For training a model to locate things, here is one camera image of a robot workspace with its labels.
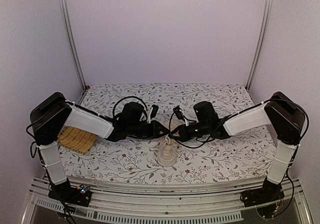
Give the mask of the cream lace platform sneaker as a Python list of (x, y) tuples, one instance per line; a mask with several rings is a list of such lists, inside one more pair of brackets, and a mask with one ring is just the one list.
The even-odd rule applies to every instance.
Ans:
[(161, 137), (158, 142), (157, 162), (162, 167), (172, 167), (177, 161), (178, 143), (170, 133)]

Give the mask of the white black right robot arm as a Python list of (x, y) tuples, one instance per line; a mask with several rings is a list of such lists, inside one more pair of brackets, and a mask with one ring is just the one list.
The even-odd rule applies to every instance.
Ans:
[(168, 135), (180, 145), (203, 136), (207, 137), (202, 141), (203, 145), (211, 140), (226, 140), (258, 127), (273, 131), (276, 152), (265, 179), (266, 185), (259, 190), (258, 197), (262, 202), (274, 198), (278, 194), (277, 186), (294, 162), (300, 142), (309, 129), (307, 112), (280, 91), (259, 104), (222, 118), (208, 101), (195, 104), (193, 110), (195, 122), (187, 119), (179, 106), (173, 109), (173, 115), (184, 124), (170, 128)]

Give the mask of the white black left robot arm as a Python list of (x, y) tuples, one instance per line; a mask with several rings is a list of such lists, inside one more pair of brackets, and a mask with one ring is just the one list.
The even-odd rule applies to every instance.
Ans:
[(74, 197), (74, 189), (67, 183), (58, 148), (58, 135), (64, 128), (75, 128), (99, 138), (117, 142), (127, 137), (153, 140), (169, 133), (167, 127), (155, 120), (158, 106), (147, 105), (142, 99), (126, 103), (120, 113), (112, 110), (107, 117), (74, 102), (55, 92), (30, 113), (26, 132), (34, 139), (41, 164), (55, 186), (55, 193), (63, 200)]

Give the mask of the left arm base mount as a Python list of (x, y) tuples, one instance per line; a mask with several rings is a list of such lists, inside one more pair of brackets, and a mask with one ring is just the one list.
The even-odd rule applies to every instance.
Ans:
[(51, 184), (48, 197), (63, 203), (88, 207), (92, 198), (91, 187), (80, 184), (72, 187), (69, 179), (61, 184)]

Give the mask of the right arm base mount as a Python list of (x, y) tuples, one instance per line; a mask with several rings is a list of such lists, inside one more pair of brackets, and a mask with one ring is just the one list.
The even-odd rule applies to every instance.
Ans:
[(262, 187), (256, 189), (247, 189), (240, 194), (240, 200), (245, 207), (251, 207), (269, 202), (278, 201), (285, 197), (282, 185), (274, 184), (267, 180), (263, 181)]

